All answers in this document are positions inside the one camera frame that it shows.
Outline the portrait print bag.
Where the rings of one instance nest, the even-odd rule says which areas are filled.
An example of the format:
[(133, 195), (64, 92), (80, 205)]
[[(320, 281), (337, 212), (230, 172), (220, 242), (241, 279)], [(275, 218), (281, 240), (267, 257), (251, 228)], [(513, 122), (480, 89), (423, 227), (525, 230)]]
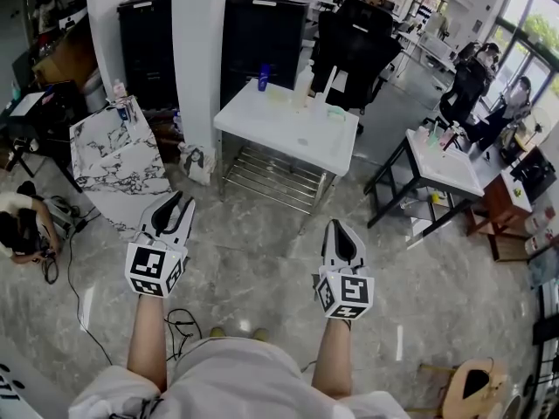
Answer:
[(187, 145), (185, 142), (178, 144), (180, 152), (179, 168), (191, 179), (203, 186), (210, 185), (211, 174), (216, 166), (216, 149)]

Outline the black mesh office chair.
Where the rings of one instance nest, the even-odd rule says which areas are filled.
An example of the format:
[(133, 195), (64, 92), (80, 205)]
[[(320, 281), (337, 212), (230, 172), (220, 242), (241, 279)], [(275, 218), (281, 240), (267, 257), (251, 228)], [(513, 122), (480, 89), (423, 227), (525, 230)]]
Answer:
[(336, 12), (318, 17), (311, 89), (323, 93), (334, 65), (337, 74), (328, 102), (363, 111), (376, 97), (373, 85), (402, 46), (391, 36), (392, 15), (361, 0), (345, 0)]

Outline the cardboard box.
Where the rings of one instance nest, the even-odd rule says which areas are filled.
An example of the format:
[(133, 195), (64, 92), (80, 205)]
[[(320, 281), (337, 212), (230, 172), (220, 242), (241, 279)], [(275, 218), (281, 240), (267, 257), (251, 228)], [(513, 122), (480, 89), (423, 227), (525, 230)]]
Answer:
[(31, 69), (42, 85), (73, 81), (81, 90), (97, 68), (89, 18), (84, 17)]

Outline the wooden stool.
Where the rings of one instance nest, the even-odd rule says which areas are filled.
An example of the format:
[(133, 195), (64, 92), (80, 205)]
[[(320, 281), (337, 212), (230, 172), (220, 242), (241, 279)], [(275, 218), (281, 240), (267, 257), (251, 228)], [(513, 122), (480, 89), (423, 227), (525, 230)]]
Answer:
[(470, 359), (456, 367), (421, 363), (419, 370), (445, 373), (441, 403), (434, 408), (407, 408), (408, 414), (431, 415), (434, 419), (478, 419), (487, 416), (508, 385), (507, 367), (494, 358)]

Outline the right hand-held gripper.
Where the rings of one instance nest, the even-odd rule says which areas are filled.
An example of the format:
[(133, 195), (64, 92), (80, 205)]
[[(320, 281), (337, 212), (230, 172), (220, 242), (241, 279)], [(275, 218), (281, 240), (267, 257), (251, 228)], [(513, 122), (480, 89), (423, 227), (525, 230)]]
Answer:
[(368, 275), (369, 268), (363, 267), (366, 260), (363, 241), (348, 224), (344, 228), (351, 243), (348, 264), (351, 268), (362, 268), (341, 269), (346, 264), (346, 238), (341, 223), (333, 219), (325, 229), (322, 245), (323, 264), (327, 267), (319, 268), (314, 291), (327, 318), (357, 320), (373, 306), (375, 279)]

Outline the person's left forearm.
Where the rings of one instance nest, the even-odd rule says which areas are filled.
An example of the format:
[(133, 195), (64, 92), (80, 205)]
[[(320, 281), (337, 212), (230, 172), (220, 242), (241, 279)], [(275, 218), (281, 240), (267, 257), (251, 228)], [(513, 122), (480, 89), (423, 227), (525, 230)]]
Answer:
[(127, 370), (167, 389), (163, 299), (140, 295), (128, 351)]

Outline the person's right forearm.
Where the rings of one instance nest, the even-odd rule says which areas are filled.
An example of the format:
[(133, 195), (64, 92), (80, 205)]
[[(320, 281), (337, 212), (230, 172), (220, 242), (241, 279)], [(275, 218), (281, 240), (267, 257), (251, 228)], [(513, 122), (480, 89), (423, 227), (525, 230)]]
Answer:
[(339, 400), (351, 396), (351, 325), (345, 319), (329, 319), (321, 338), (312, 386)]

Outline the clear pump bottle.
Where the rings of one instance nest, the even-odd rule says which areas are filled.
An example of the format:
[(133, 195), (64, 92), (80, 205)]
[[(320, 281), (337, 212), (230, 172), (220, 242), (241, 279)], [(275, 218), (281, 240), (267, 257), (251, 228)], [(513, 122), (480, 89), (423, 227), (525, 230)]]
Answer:
[(307, 96), (314, 80), (314, 61), (309, 59), (306, 66), (298, 74), (292, 95), (292, 106), (295, 110), (301, 110), (307, 101)]

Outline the black metal frame stand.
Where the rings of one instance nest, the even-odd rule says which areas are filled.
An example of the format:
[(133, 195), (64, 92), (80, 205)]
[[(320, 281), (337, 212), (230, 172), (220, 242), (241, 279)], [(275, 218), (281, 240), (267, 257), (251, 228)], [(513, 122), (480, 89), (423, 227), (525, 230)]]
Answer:
[[(392, 168), (397, 160), (404, 156), (410, 166), (411, 178), (402, 186), (398, 186)], [(481, 197), (473, 197), (465, 191), (450, 189), (449, 186), (435, 183), (423, 178), (418, 171), (418, 165), (411, 152), (410, 143), (404, 139), (391, 154), (390, 158), (377, 170), (373, 177), (366, 183), (363, 194), (371, 197), (373, 207), (372, 218), (367, 222), (366, 227), (372, 228), (381, 221), (390, 211), (395, 209), (404, 198), (411, 196), (418, 189), (434, 189), (445, 194), (448, 208), (444, 215), (436, 214), (434, 203), (428, 202), (427, 207), (430, 214), (431, 224), (418, 234), (413, 235), (414, 239), (423, 239), (432, 232), (440, 229), (449, 223), (453, 218), (465, 210), (469, 209)]]

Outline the yellow-green sponge tray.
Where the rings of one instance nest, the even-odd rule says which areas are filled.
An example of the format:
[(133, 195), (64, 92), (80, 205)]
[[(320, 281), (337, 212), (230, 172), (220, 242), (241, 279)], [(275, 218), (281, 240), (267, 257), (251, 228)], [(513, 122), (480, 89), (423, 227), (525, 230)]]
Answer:
[(289, 106), (291, 104), (292, 90), (281, 86), (269, 86), (266, 95), (270, 102), (277, 105)]

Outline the black cabinet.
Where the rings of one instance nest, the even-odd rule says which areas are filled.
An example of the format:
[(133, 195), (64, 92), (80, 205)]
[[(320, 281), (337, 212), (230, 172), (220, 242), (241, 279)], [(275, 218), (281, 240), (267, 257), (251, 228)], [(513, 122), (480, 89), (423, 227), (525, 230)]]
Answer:
[(177, 109), (172, 0), (125, 0), (117, 13), (128, 91), (143, 109)]

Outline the white trash bin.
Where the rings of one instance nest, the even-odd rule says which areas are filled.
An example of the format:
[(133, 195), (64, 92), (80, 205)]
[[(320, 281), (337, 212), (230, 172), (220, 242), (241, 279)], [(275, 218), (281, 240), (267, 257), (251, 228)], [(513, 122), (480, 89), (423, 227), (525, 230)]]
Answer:
[(96, 113), (106, 106), (107, 94), (98, 68), (88, 77), (81, 92), (89, 113)]

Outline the black side table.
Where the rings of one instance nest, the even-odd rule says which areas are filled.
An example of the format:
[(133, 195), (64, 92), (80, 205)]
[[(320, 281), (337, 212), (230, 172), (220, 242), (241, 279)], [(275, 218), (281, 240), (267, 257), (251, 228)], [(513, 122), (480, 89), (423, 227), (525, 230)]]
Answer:
[(7, 169), (18, 163), (33, 177), (23, 155), (41, 155), (53, 160), (81, 192), (70, 169), (70, 127), (86, 117), (86, 102), (73, 81), (49, 84), (39, 92), (24, 91), (0, 112), (0, 140), (7, 142), (12, 153)]

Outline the black equipment box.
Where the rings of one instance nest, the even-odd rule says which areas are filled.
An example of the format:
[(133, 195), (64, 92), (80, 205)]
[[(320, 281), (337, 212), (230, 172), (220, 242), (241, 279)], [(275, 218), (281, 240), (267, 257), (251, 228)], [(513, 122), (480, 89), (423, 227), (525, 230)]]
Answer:
[(528, 200), (533, 203), (557, 180), (556, 170), (539, 148), (533, 148), (510, 172), (521, 182)]

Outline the person's white shirt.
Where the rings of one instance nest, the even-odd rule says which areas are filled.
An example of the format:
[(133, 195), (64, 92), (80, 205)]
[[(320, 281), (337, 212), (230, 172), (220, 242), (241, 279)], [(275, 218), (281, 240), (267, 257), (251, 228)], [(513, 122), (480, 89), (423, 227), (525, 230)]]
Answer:
[(275, 345), (201, 340), (176, 364), (165, 392), (124, 367), (104, 370), (73, 402), (69, 419), (410, 419), (387, 392), (335, 400), (307, 383)]

